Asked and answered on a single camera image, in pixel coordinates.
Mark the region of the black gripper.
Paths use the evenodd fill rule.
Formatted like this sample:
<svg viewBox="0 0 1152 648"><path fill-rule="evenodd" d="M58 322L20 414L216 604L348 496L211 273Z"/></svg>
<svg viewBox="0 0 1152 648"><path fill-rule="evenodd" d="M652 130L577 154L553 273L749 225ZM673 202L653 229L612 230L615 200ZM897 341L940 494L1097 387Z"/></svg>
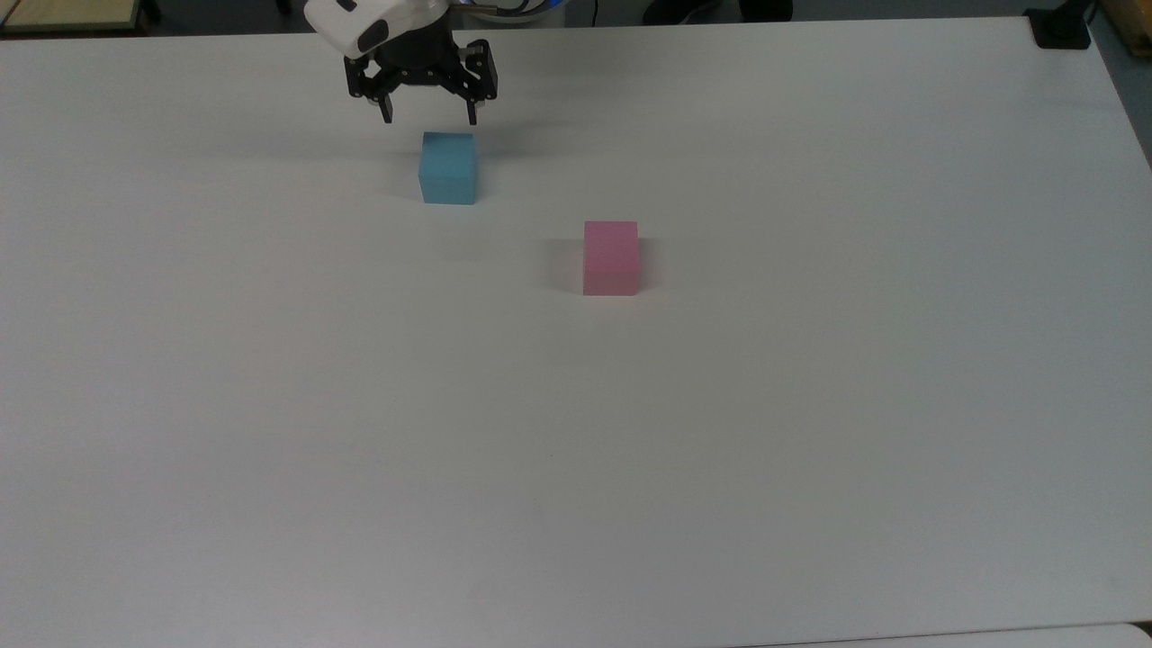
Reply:
<svg viewBox="0 0 1152 648"><path fill-rule="evenodd" d="M369 65L377 71L369 74ZM499 77L488 40L468 42L465 46L453 40L450 24L435 22L384 42L374 54L343 58L346 85L350 97L365 99L392 123L392 92L400 83L444 86L465 103L469 126L478 125L482 103L494 100L499 93Z"/></svg>

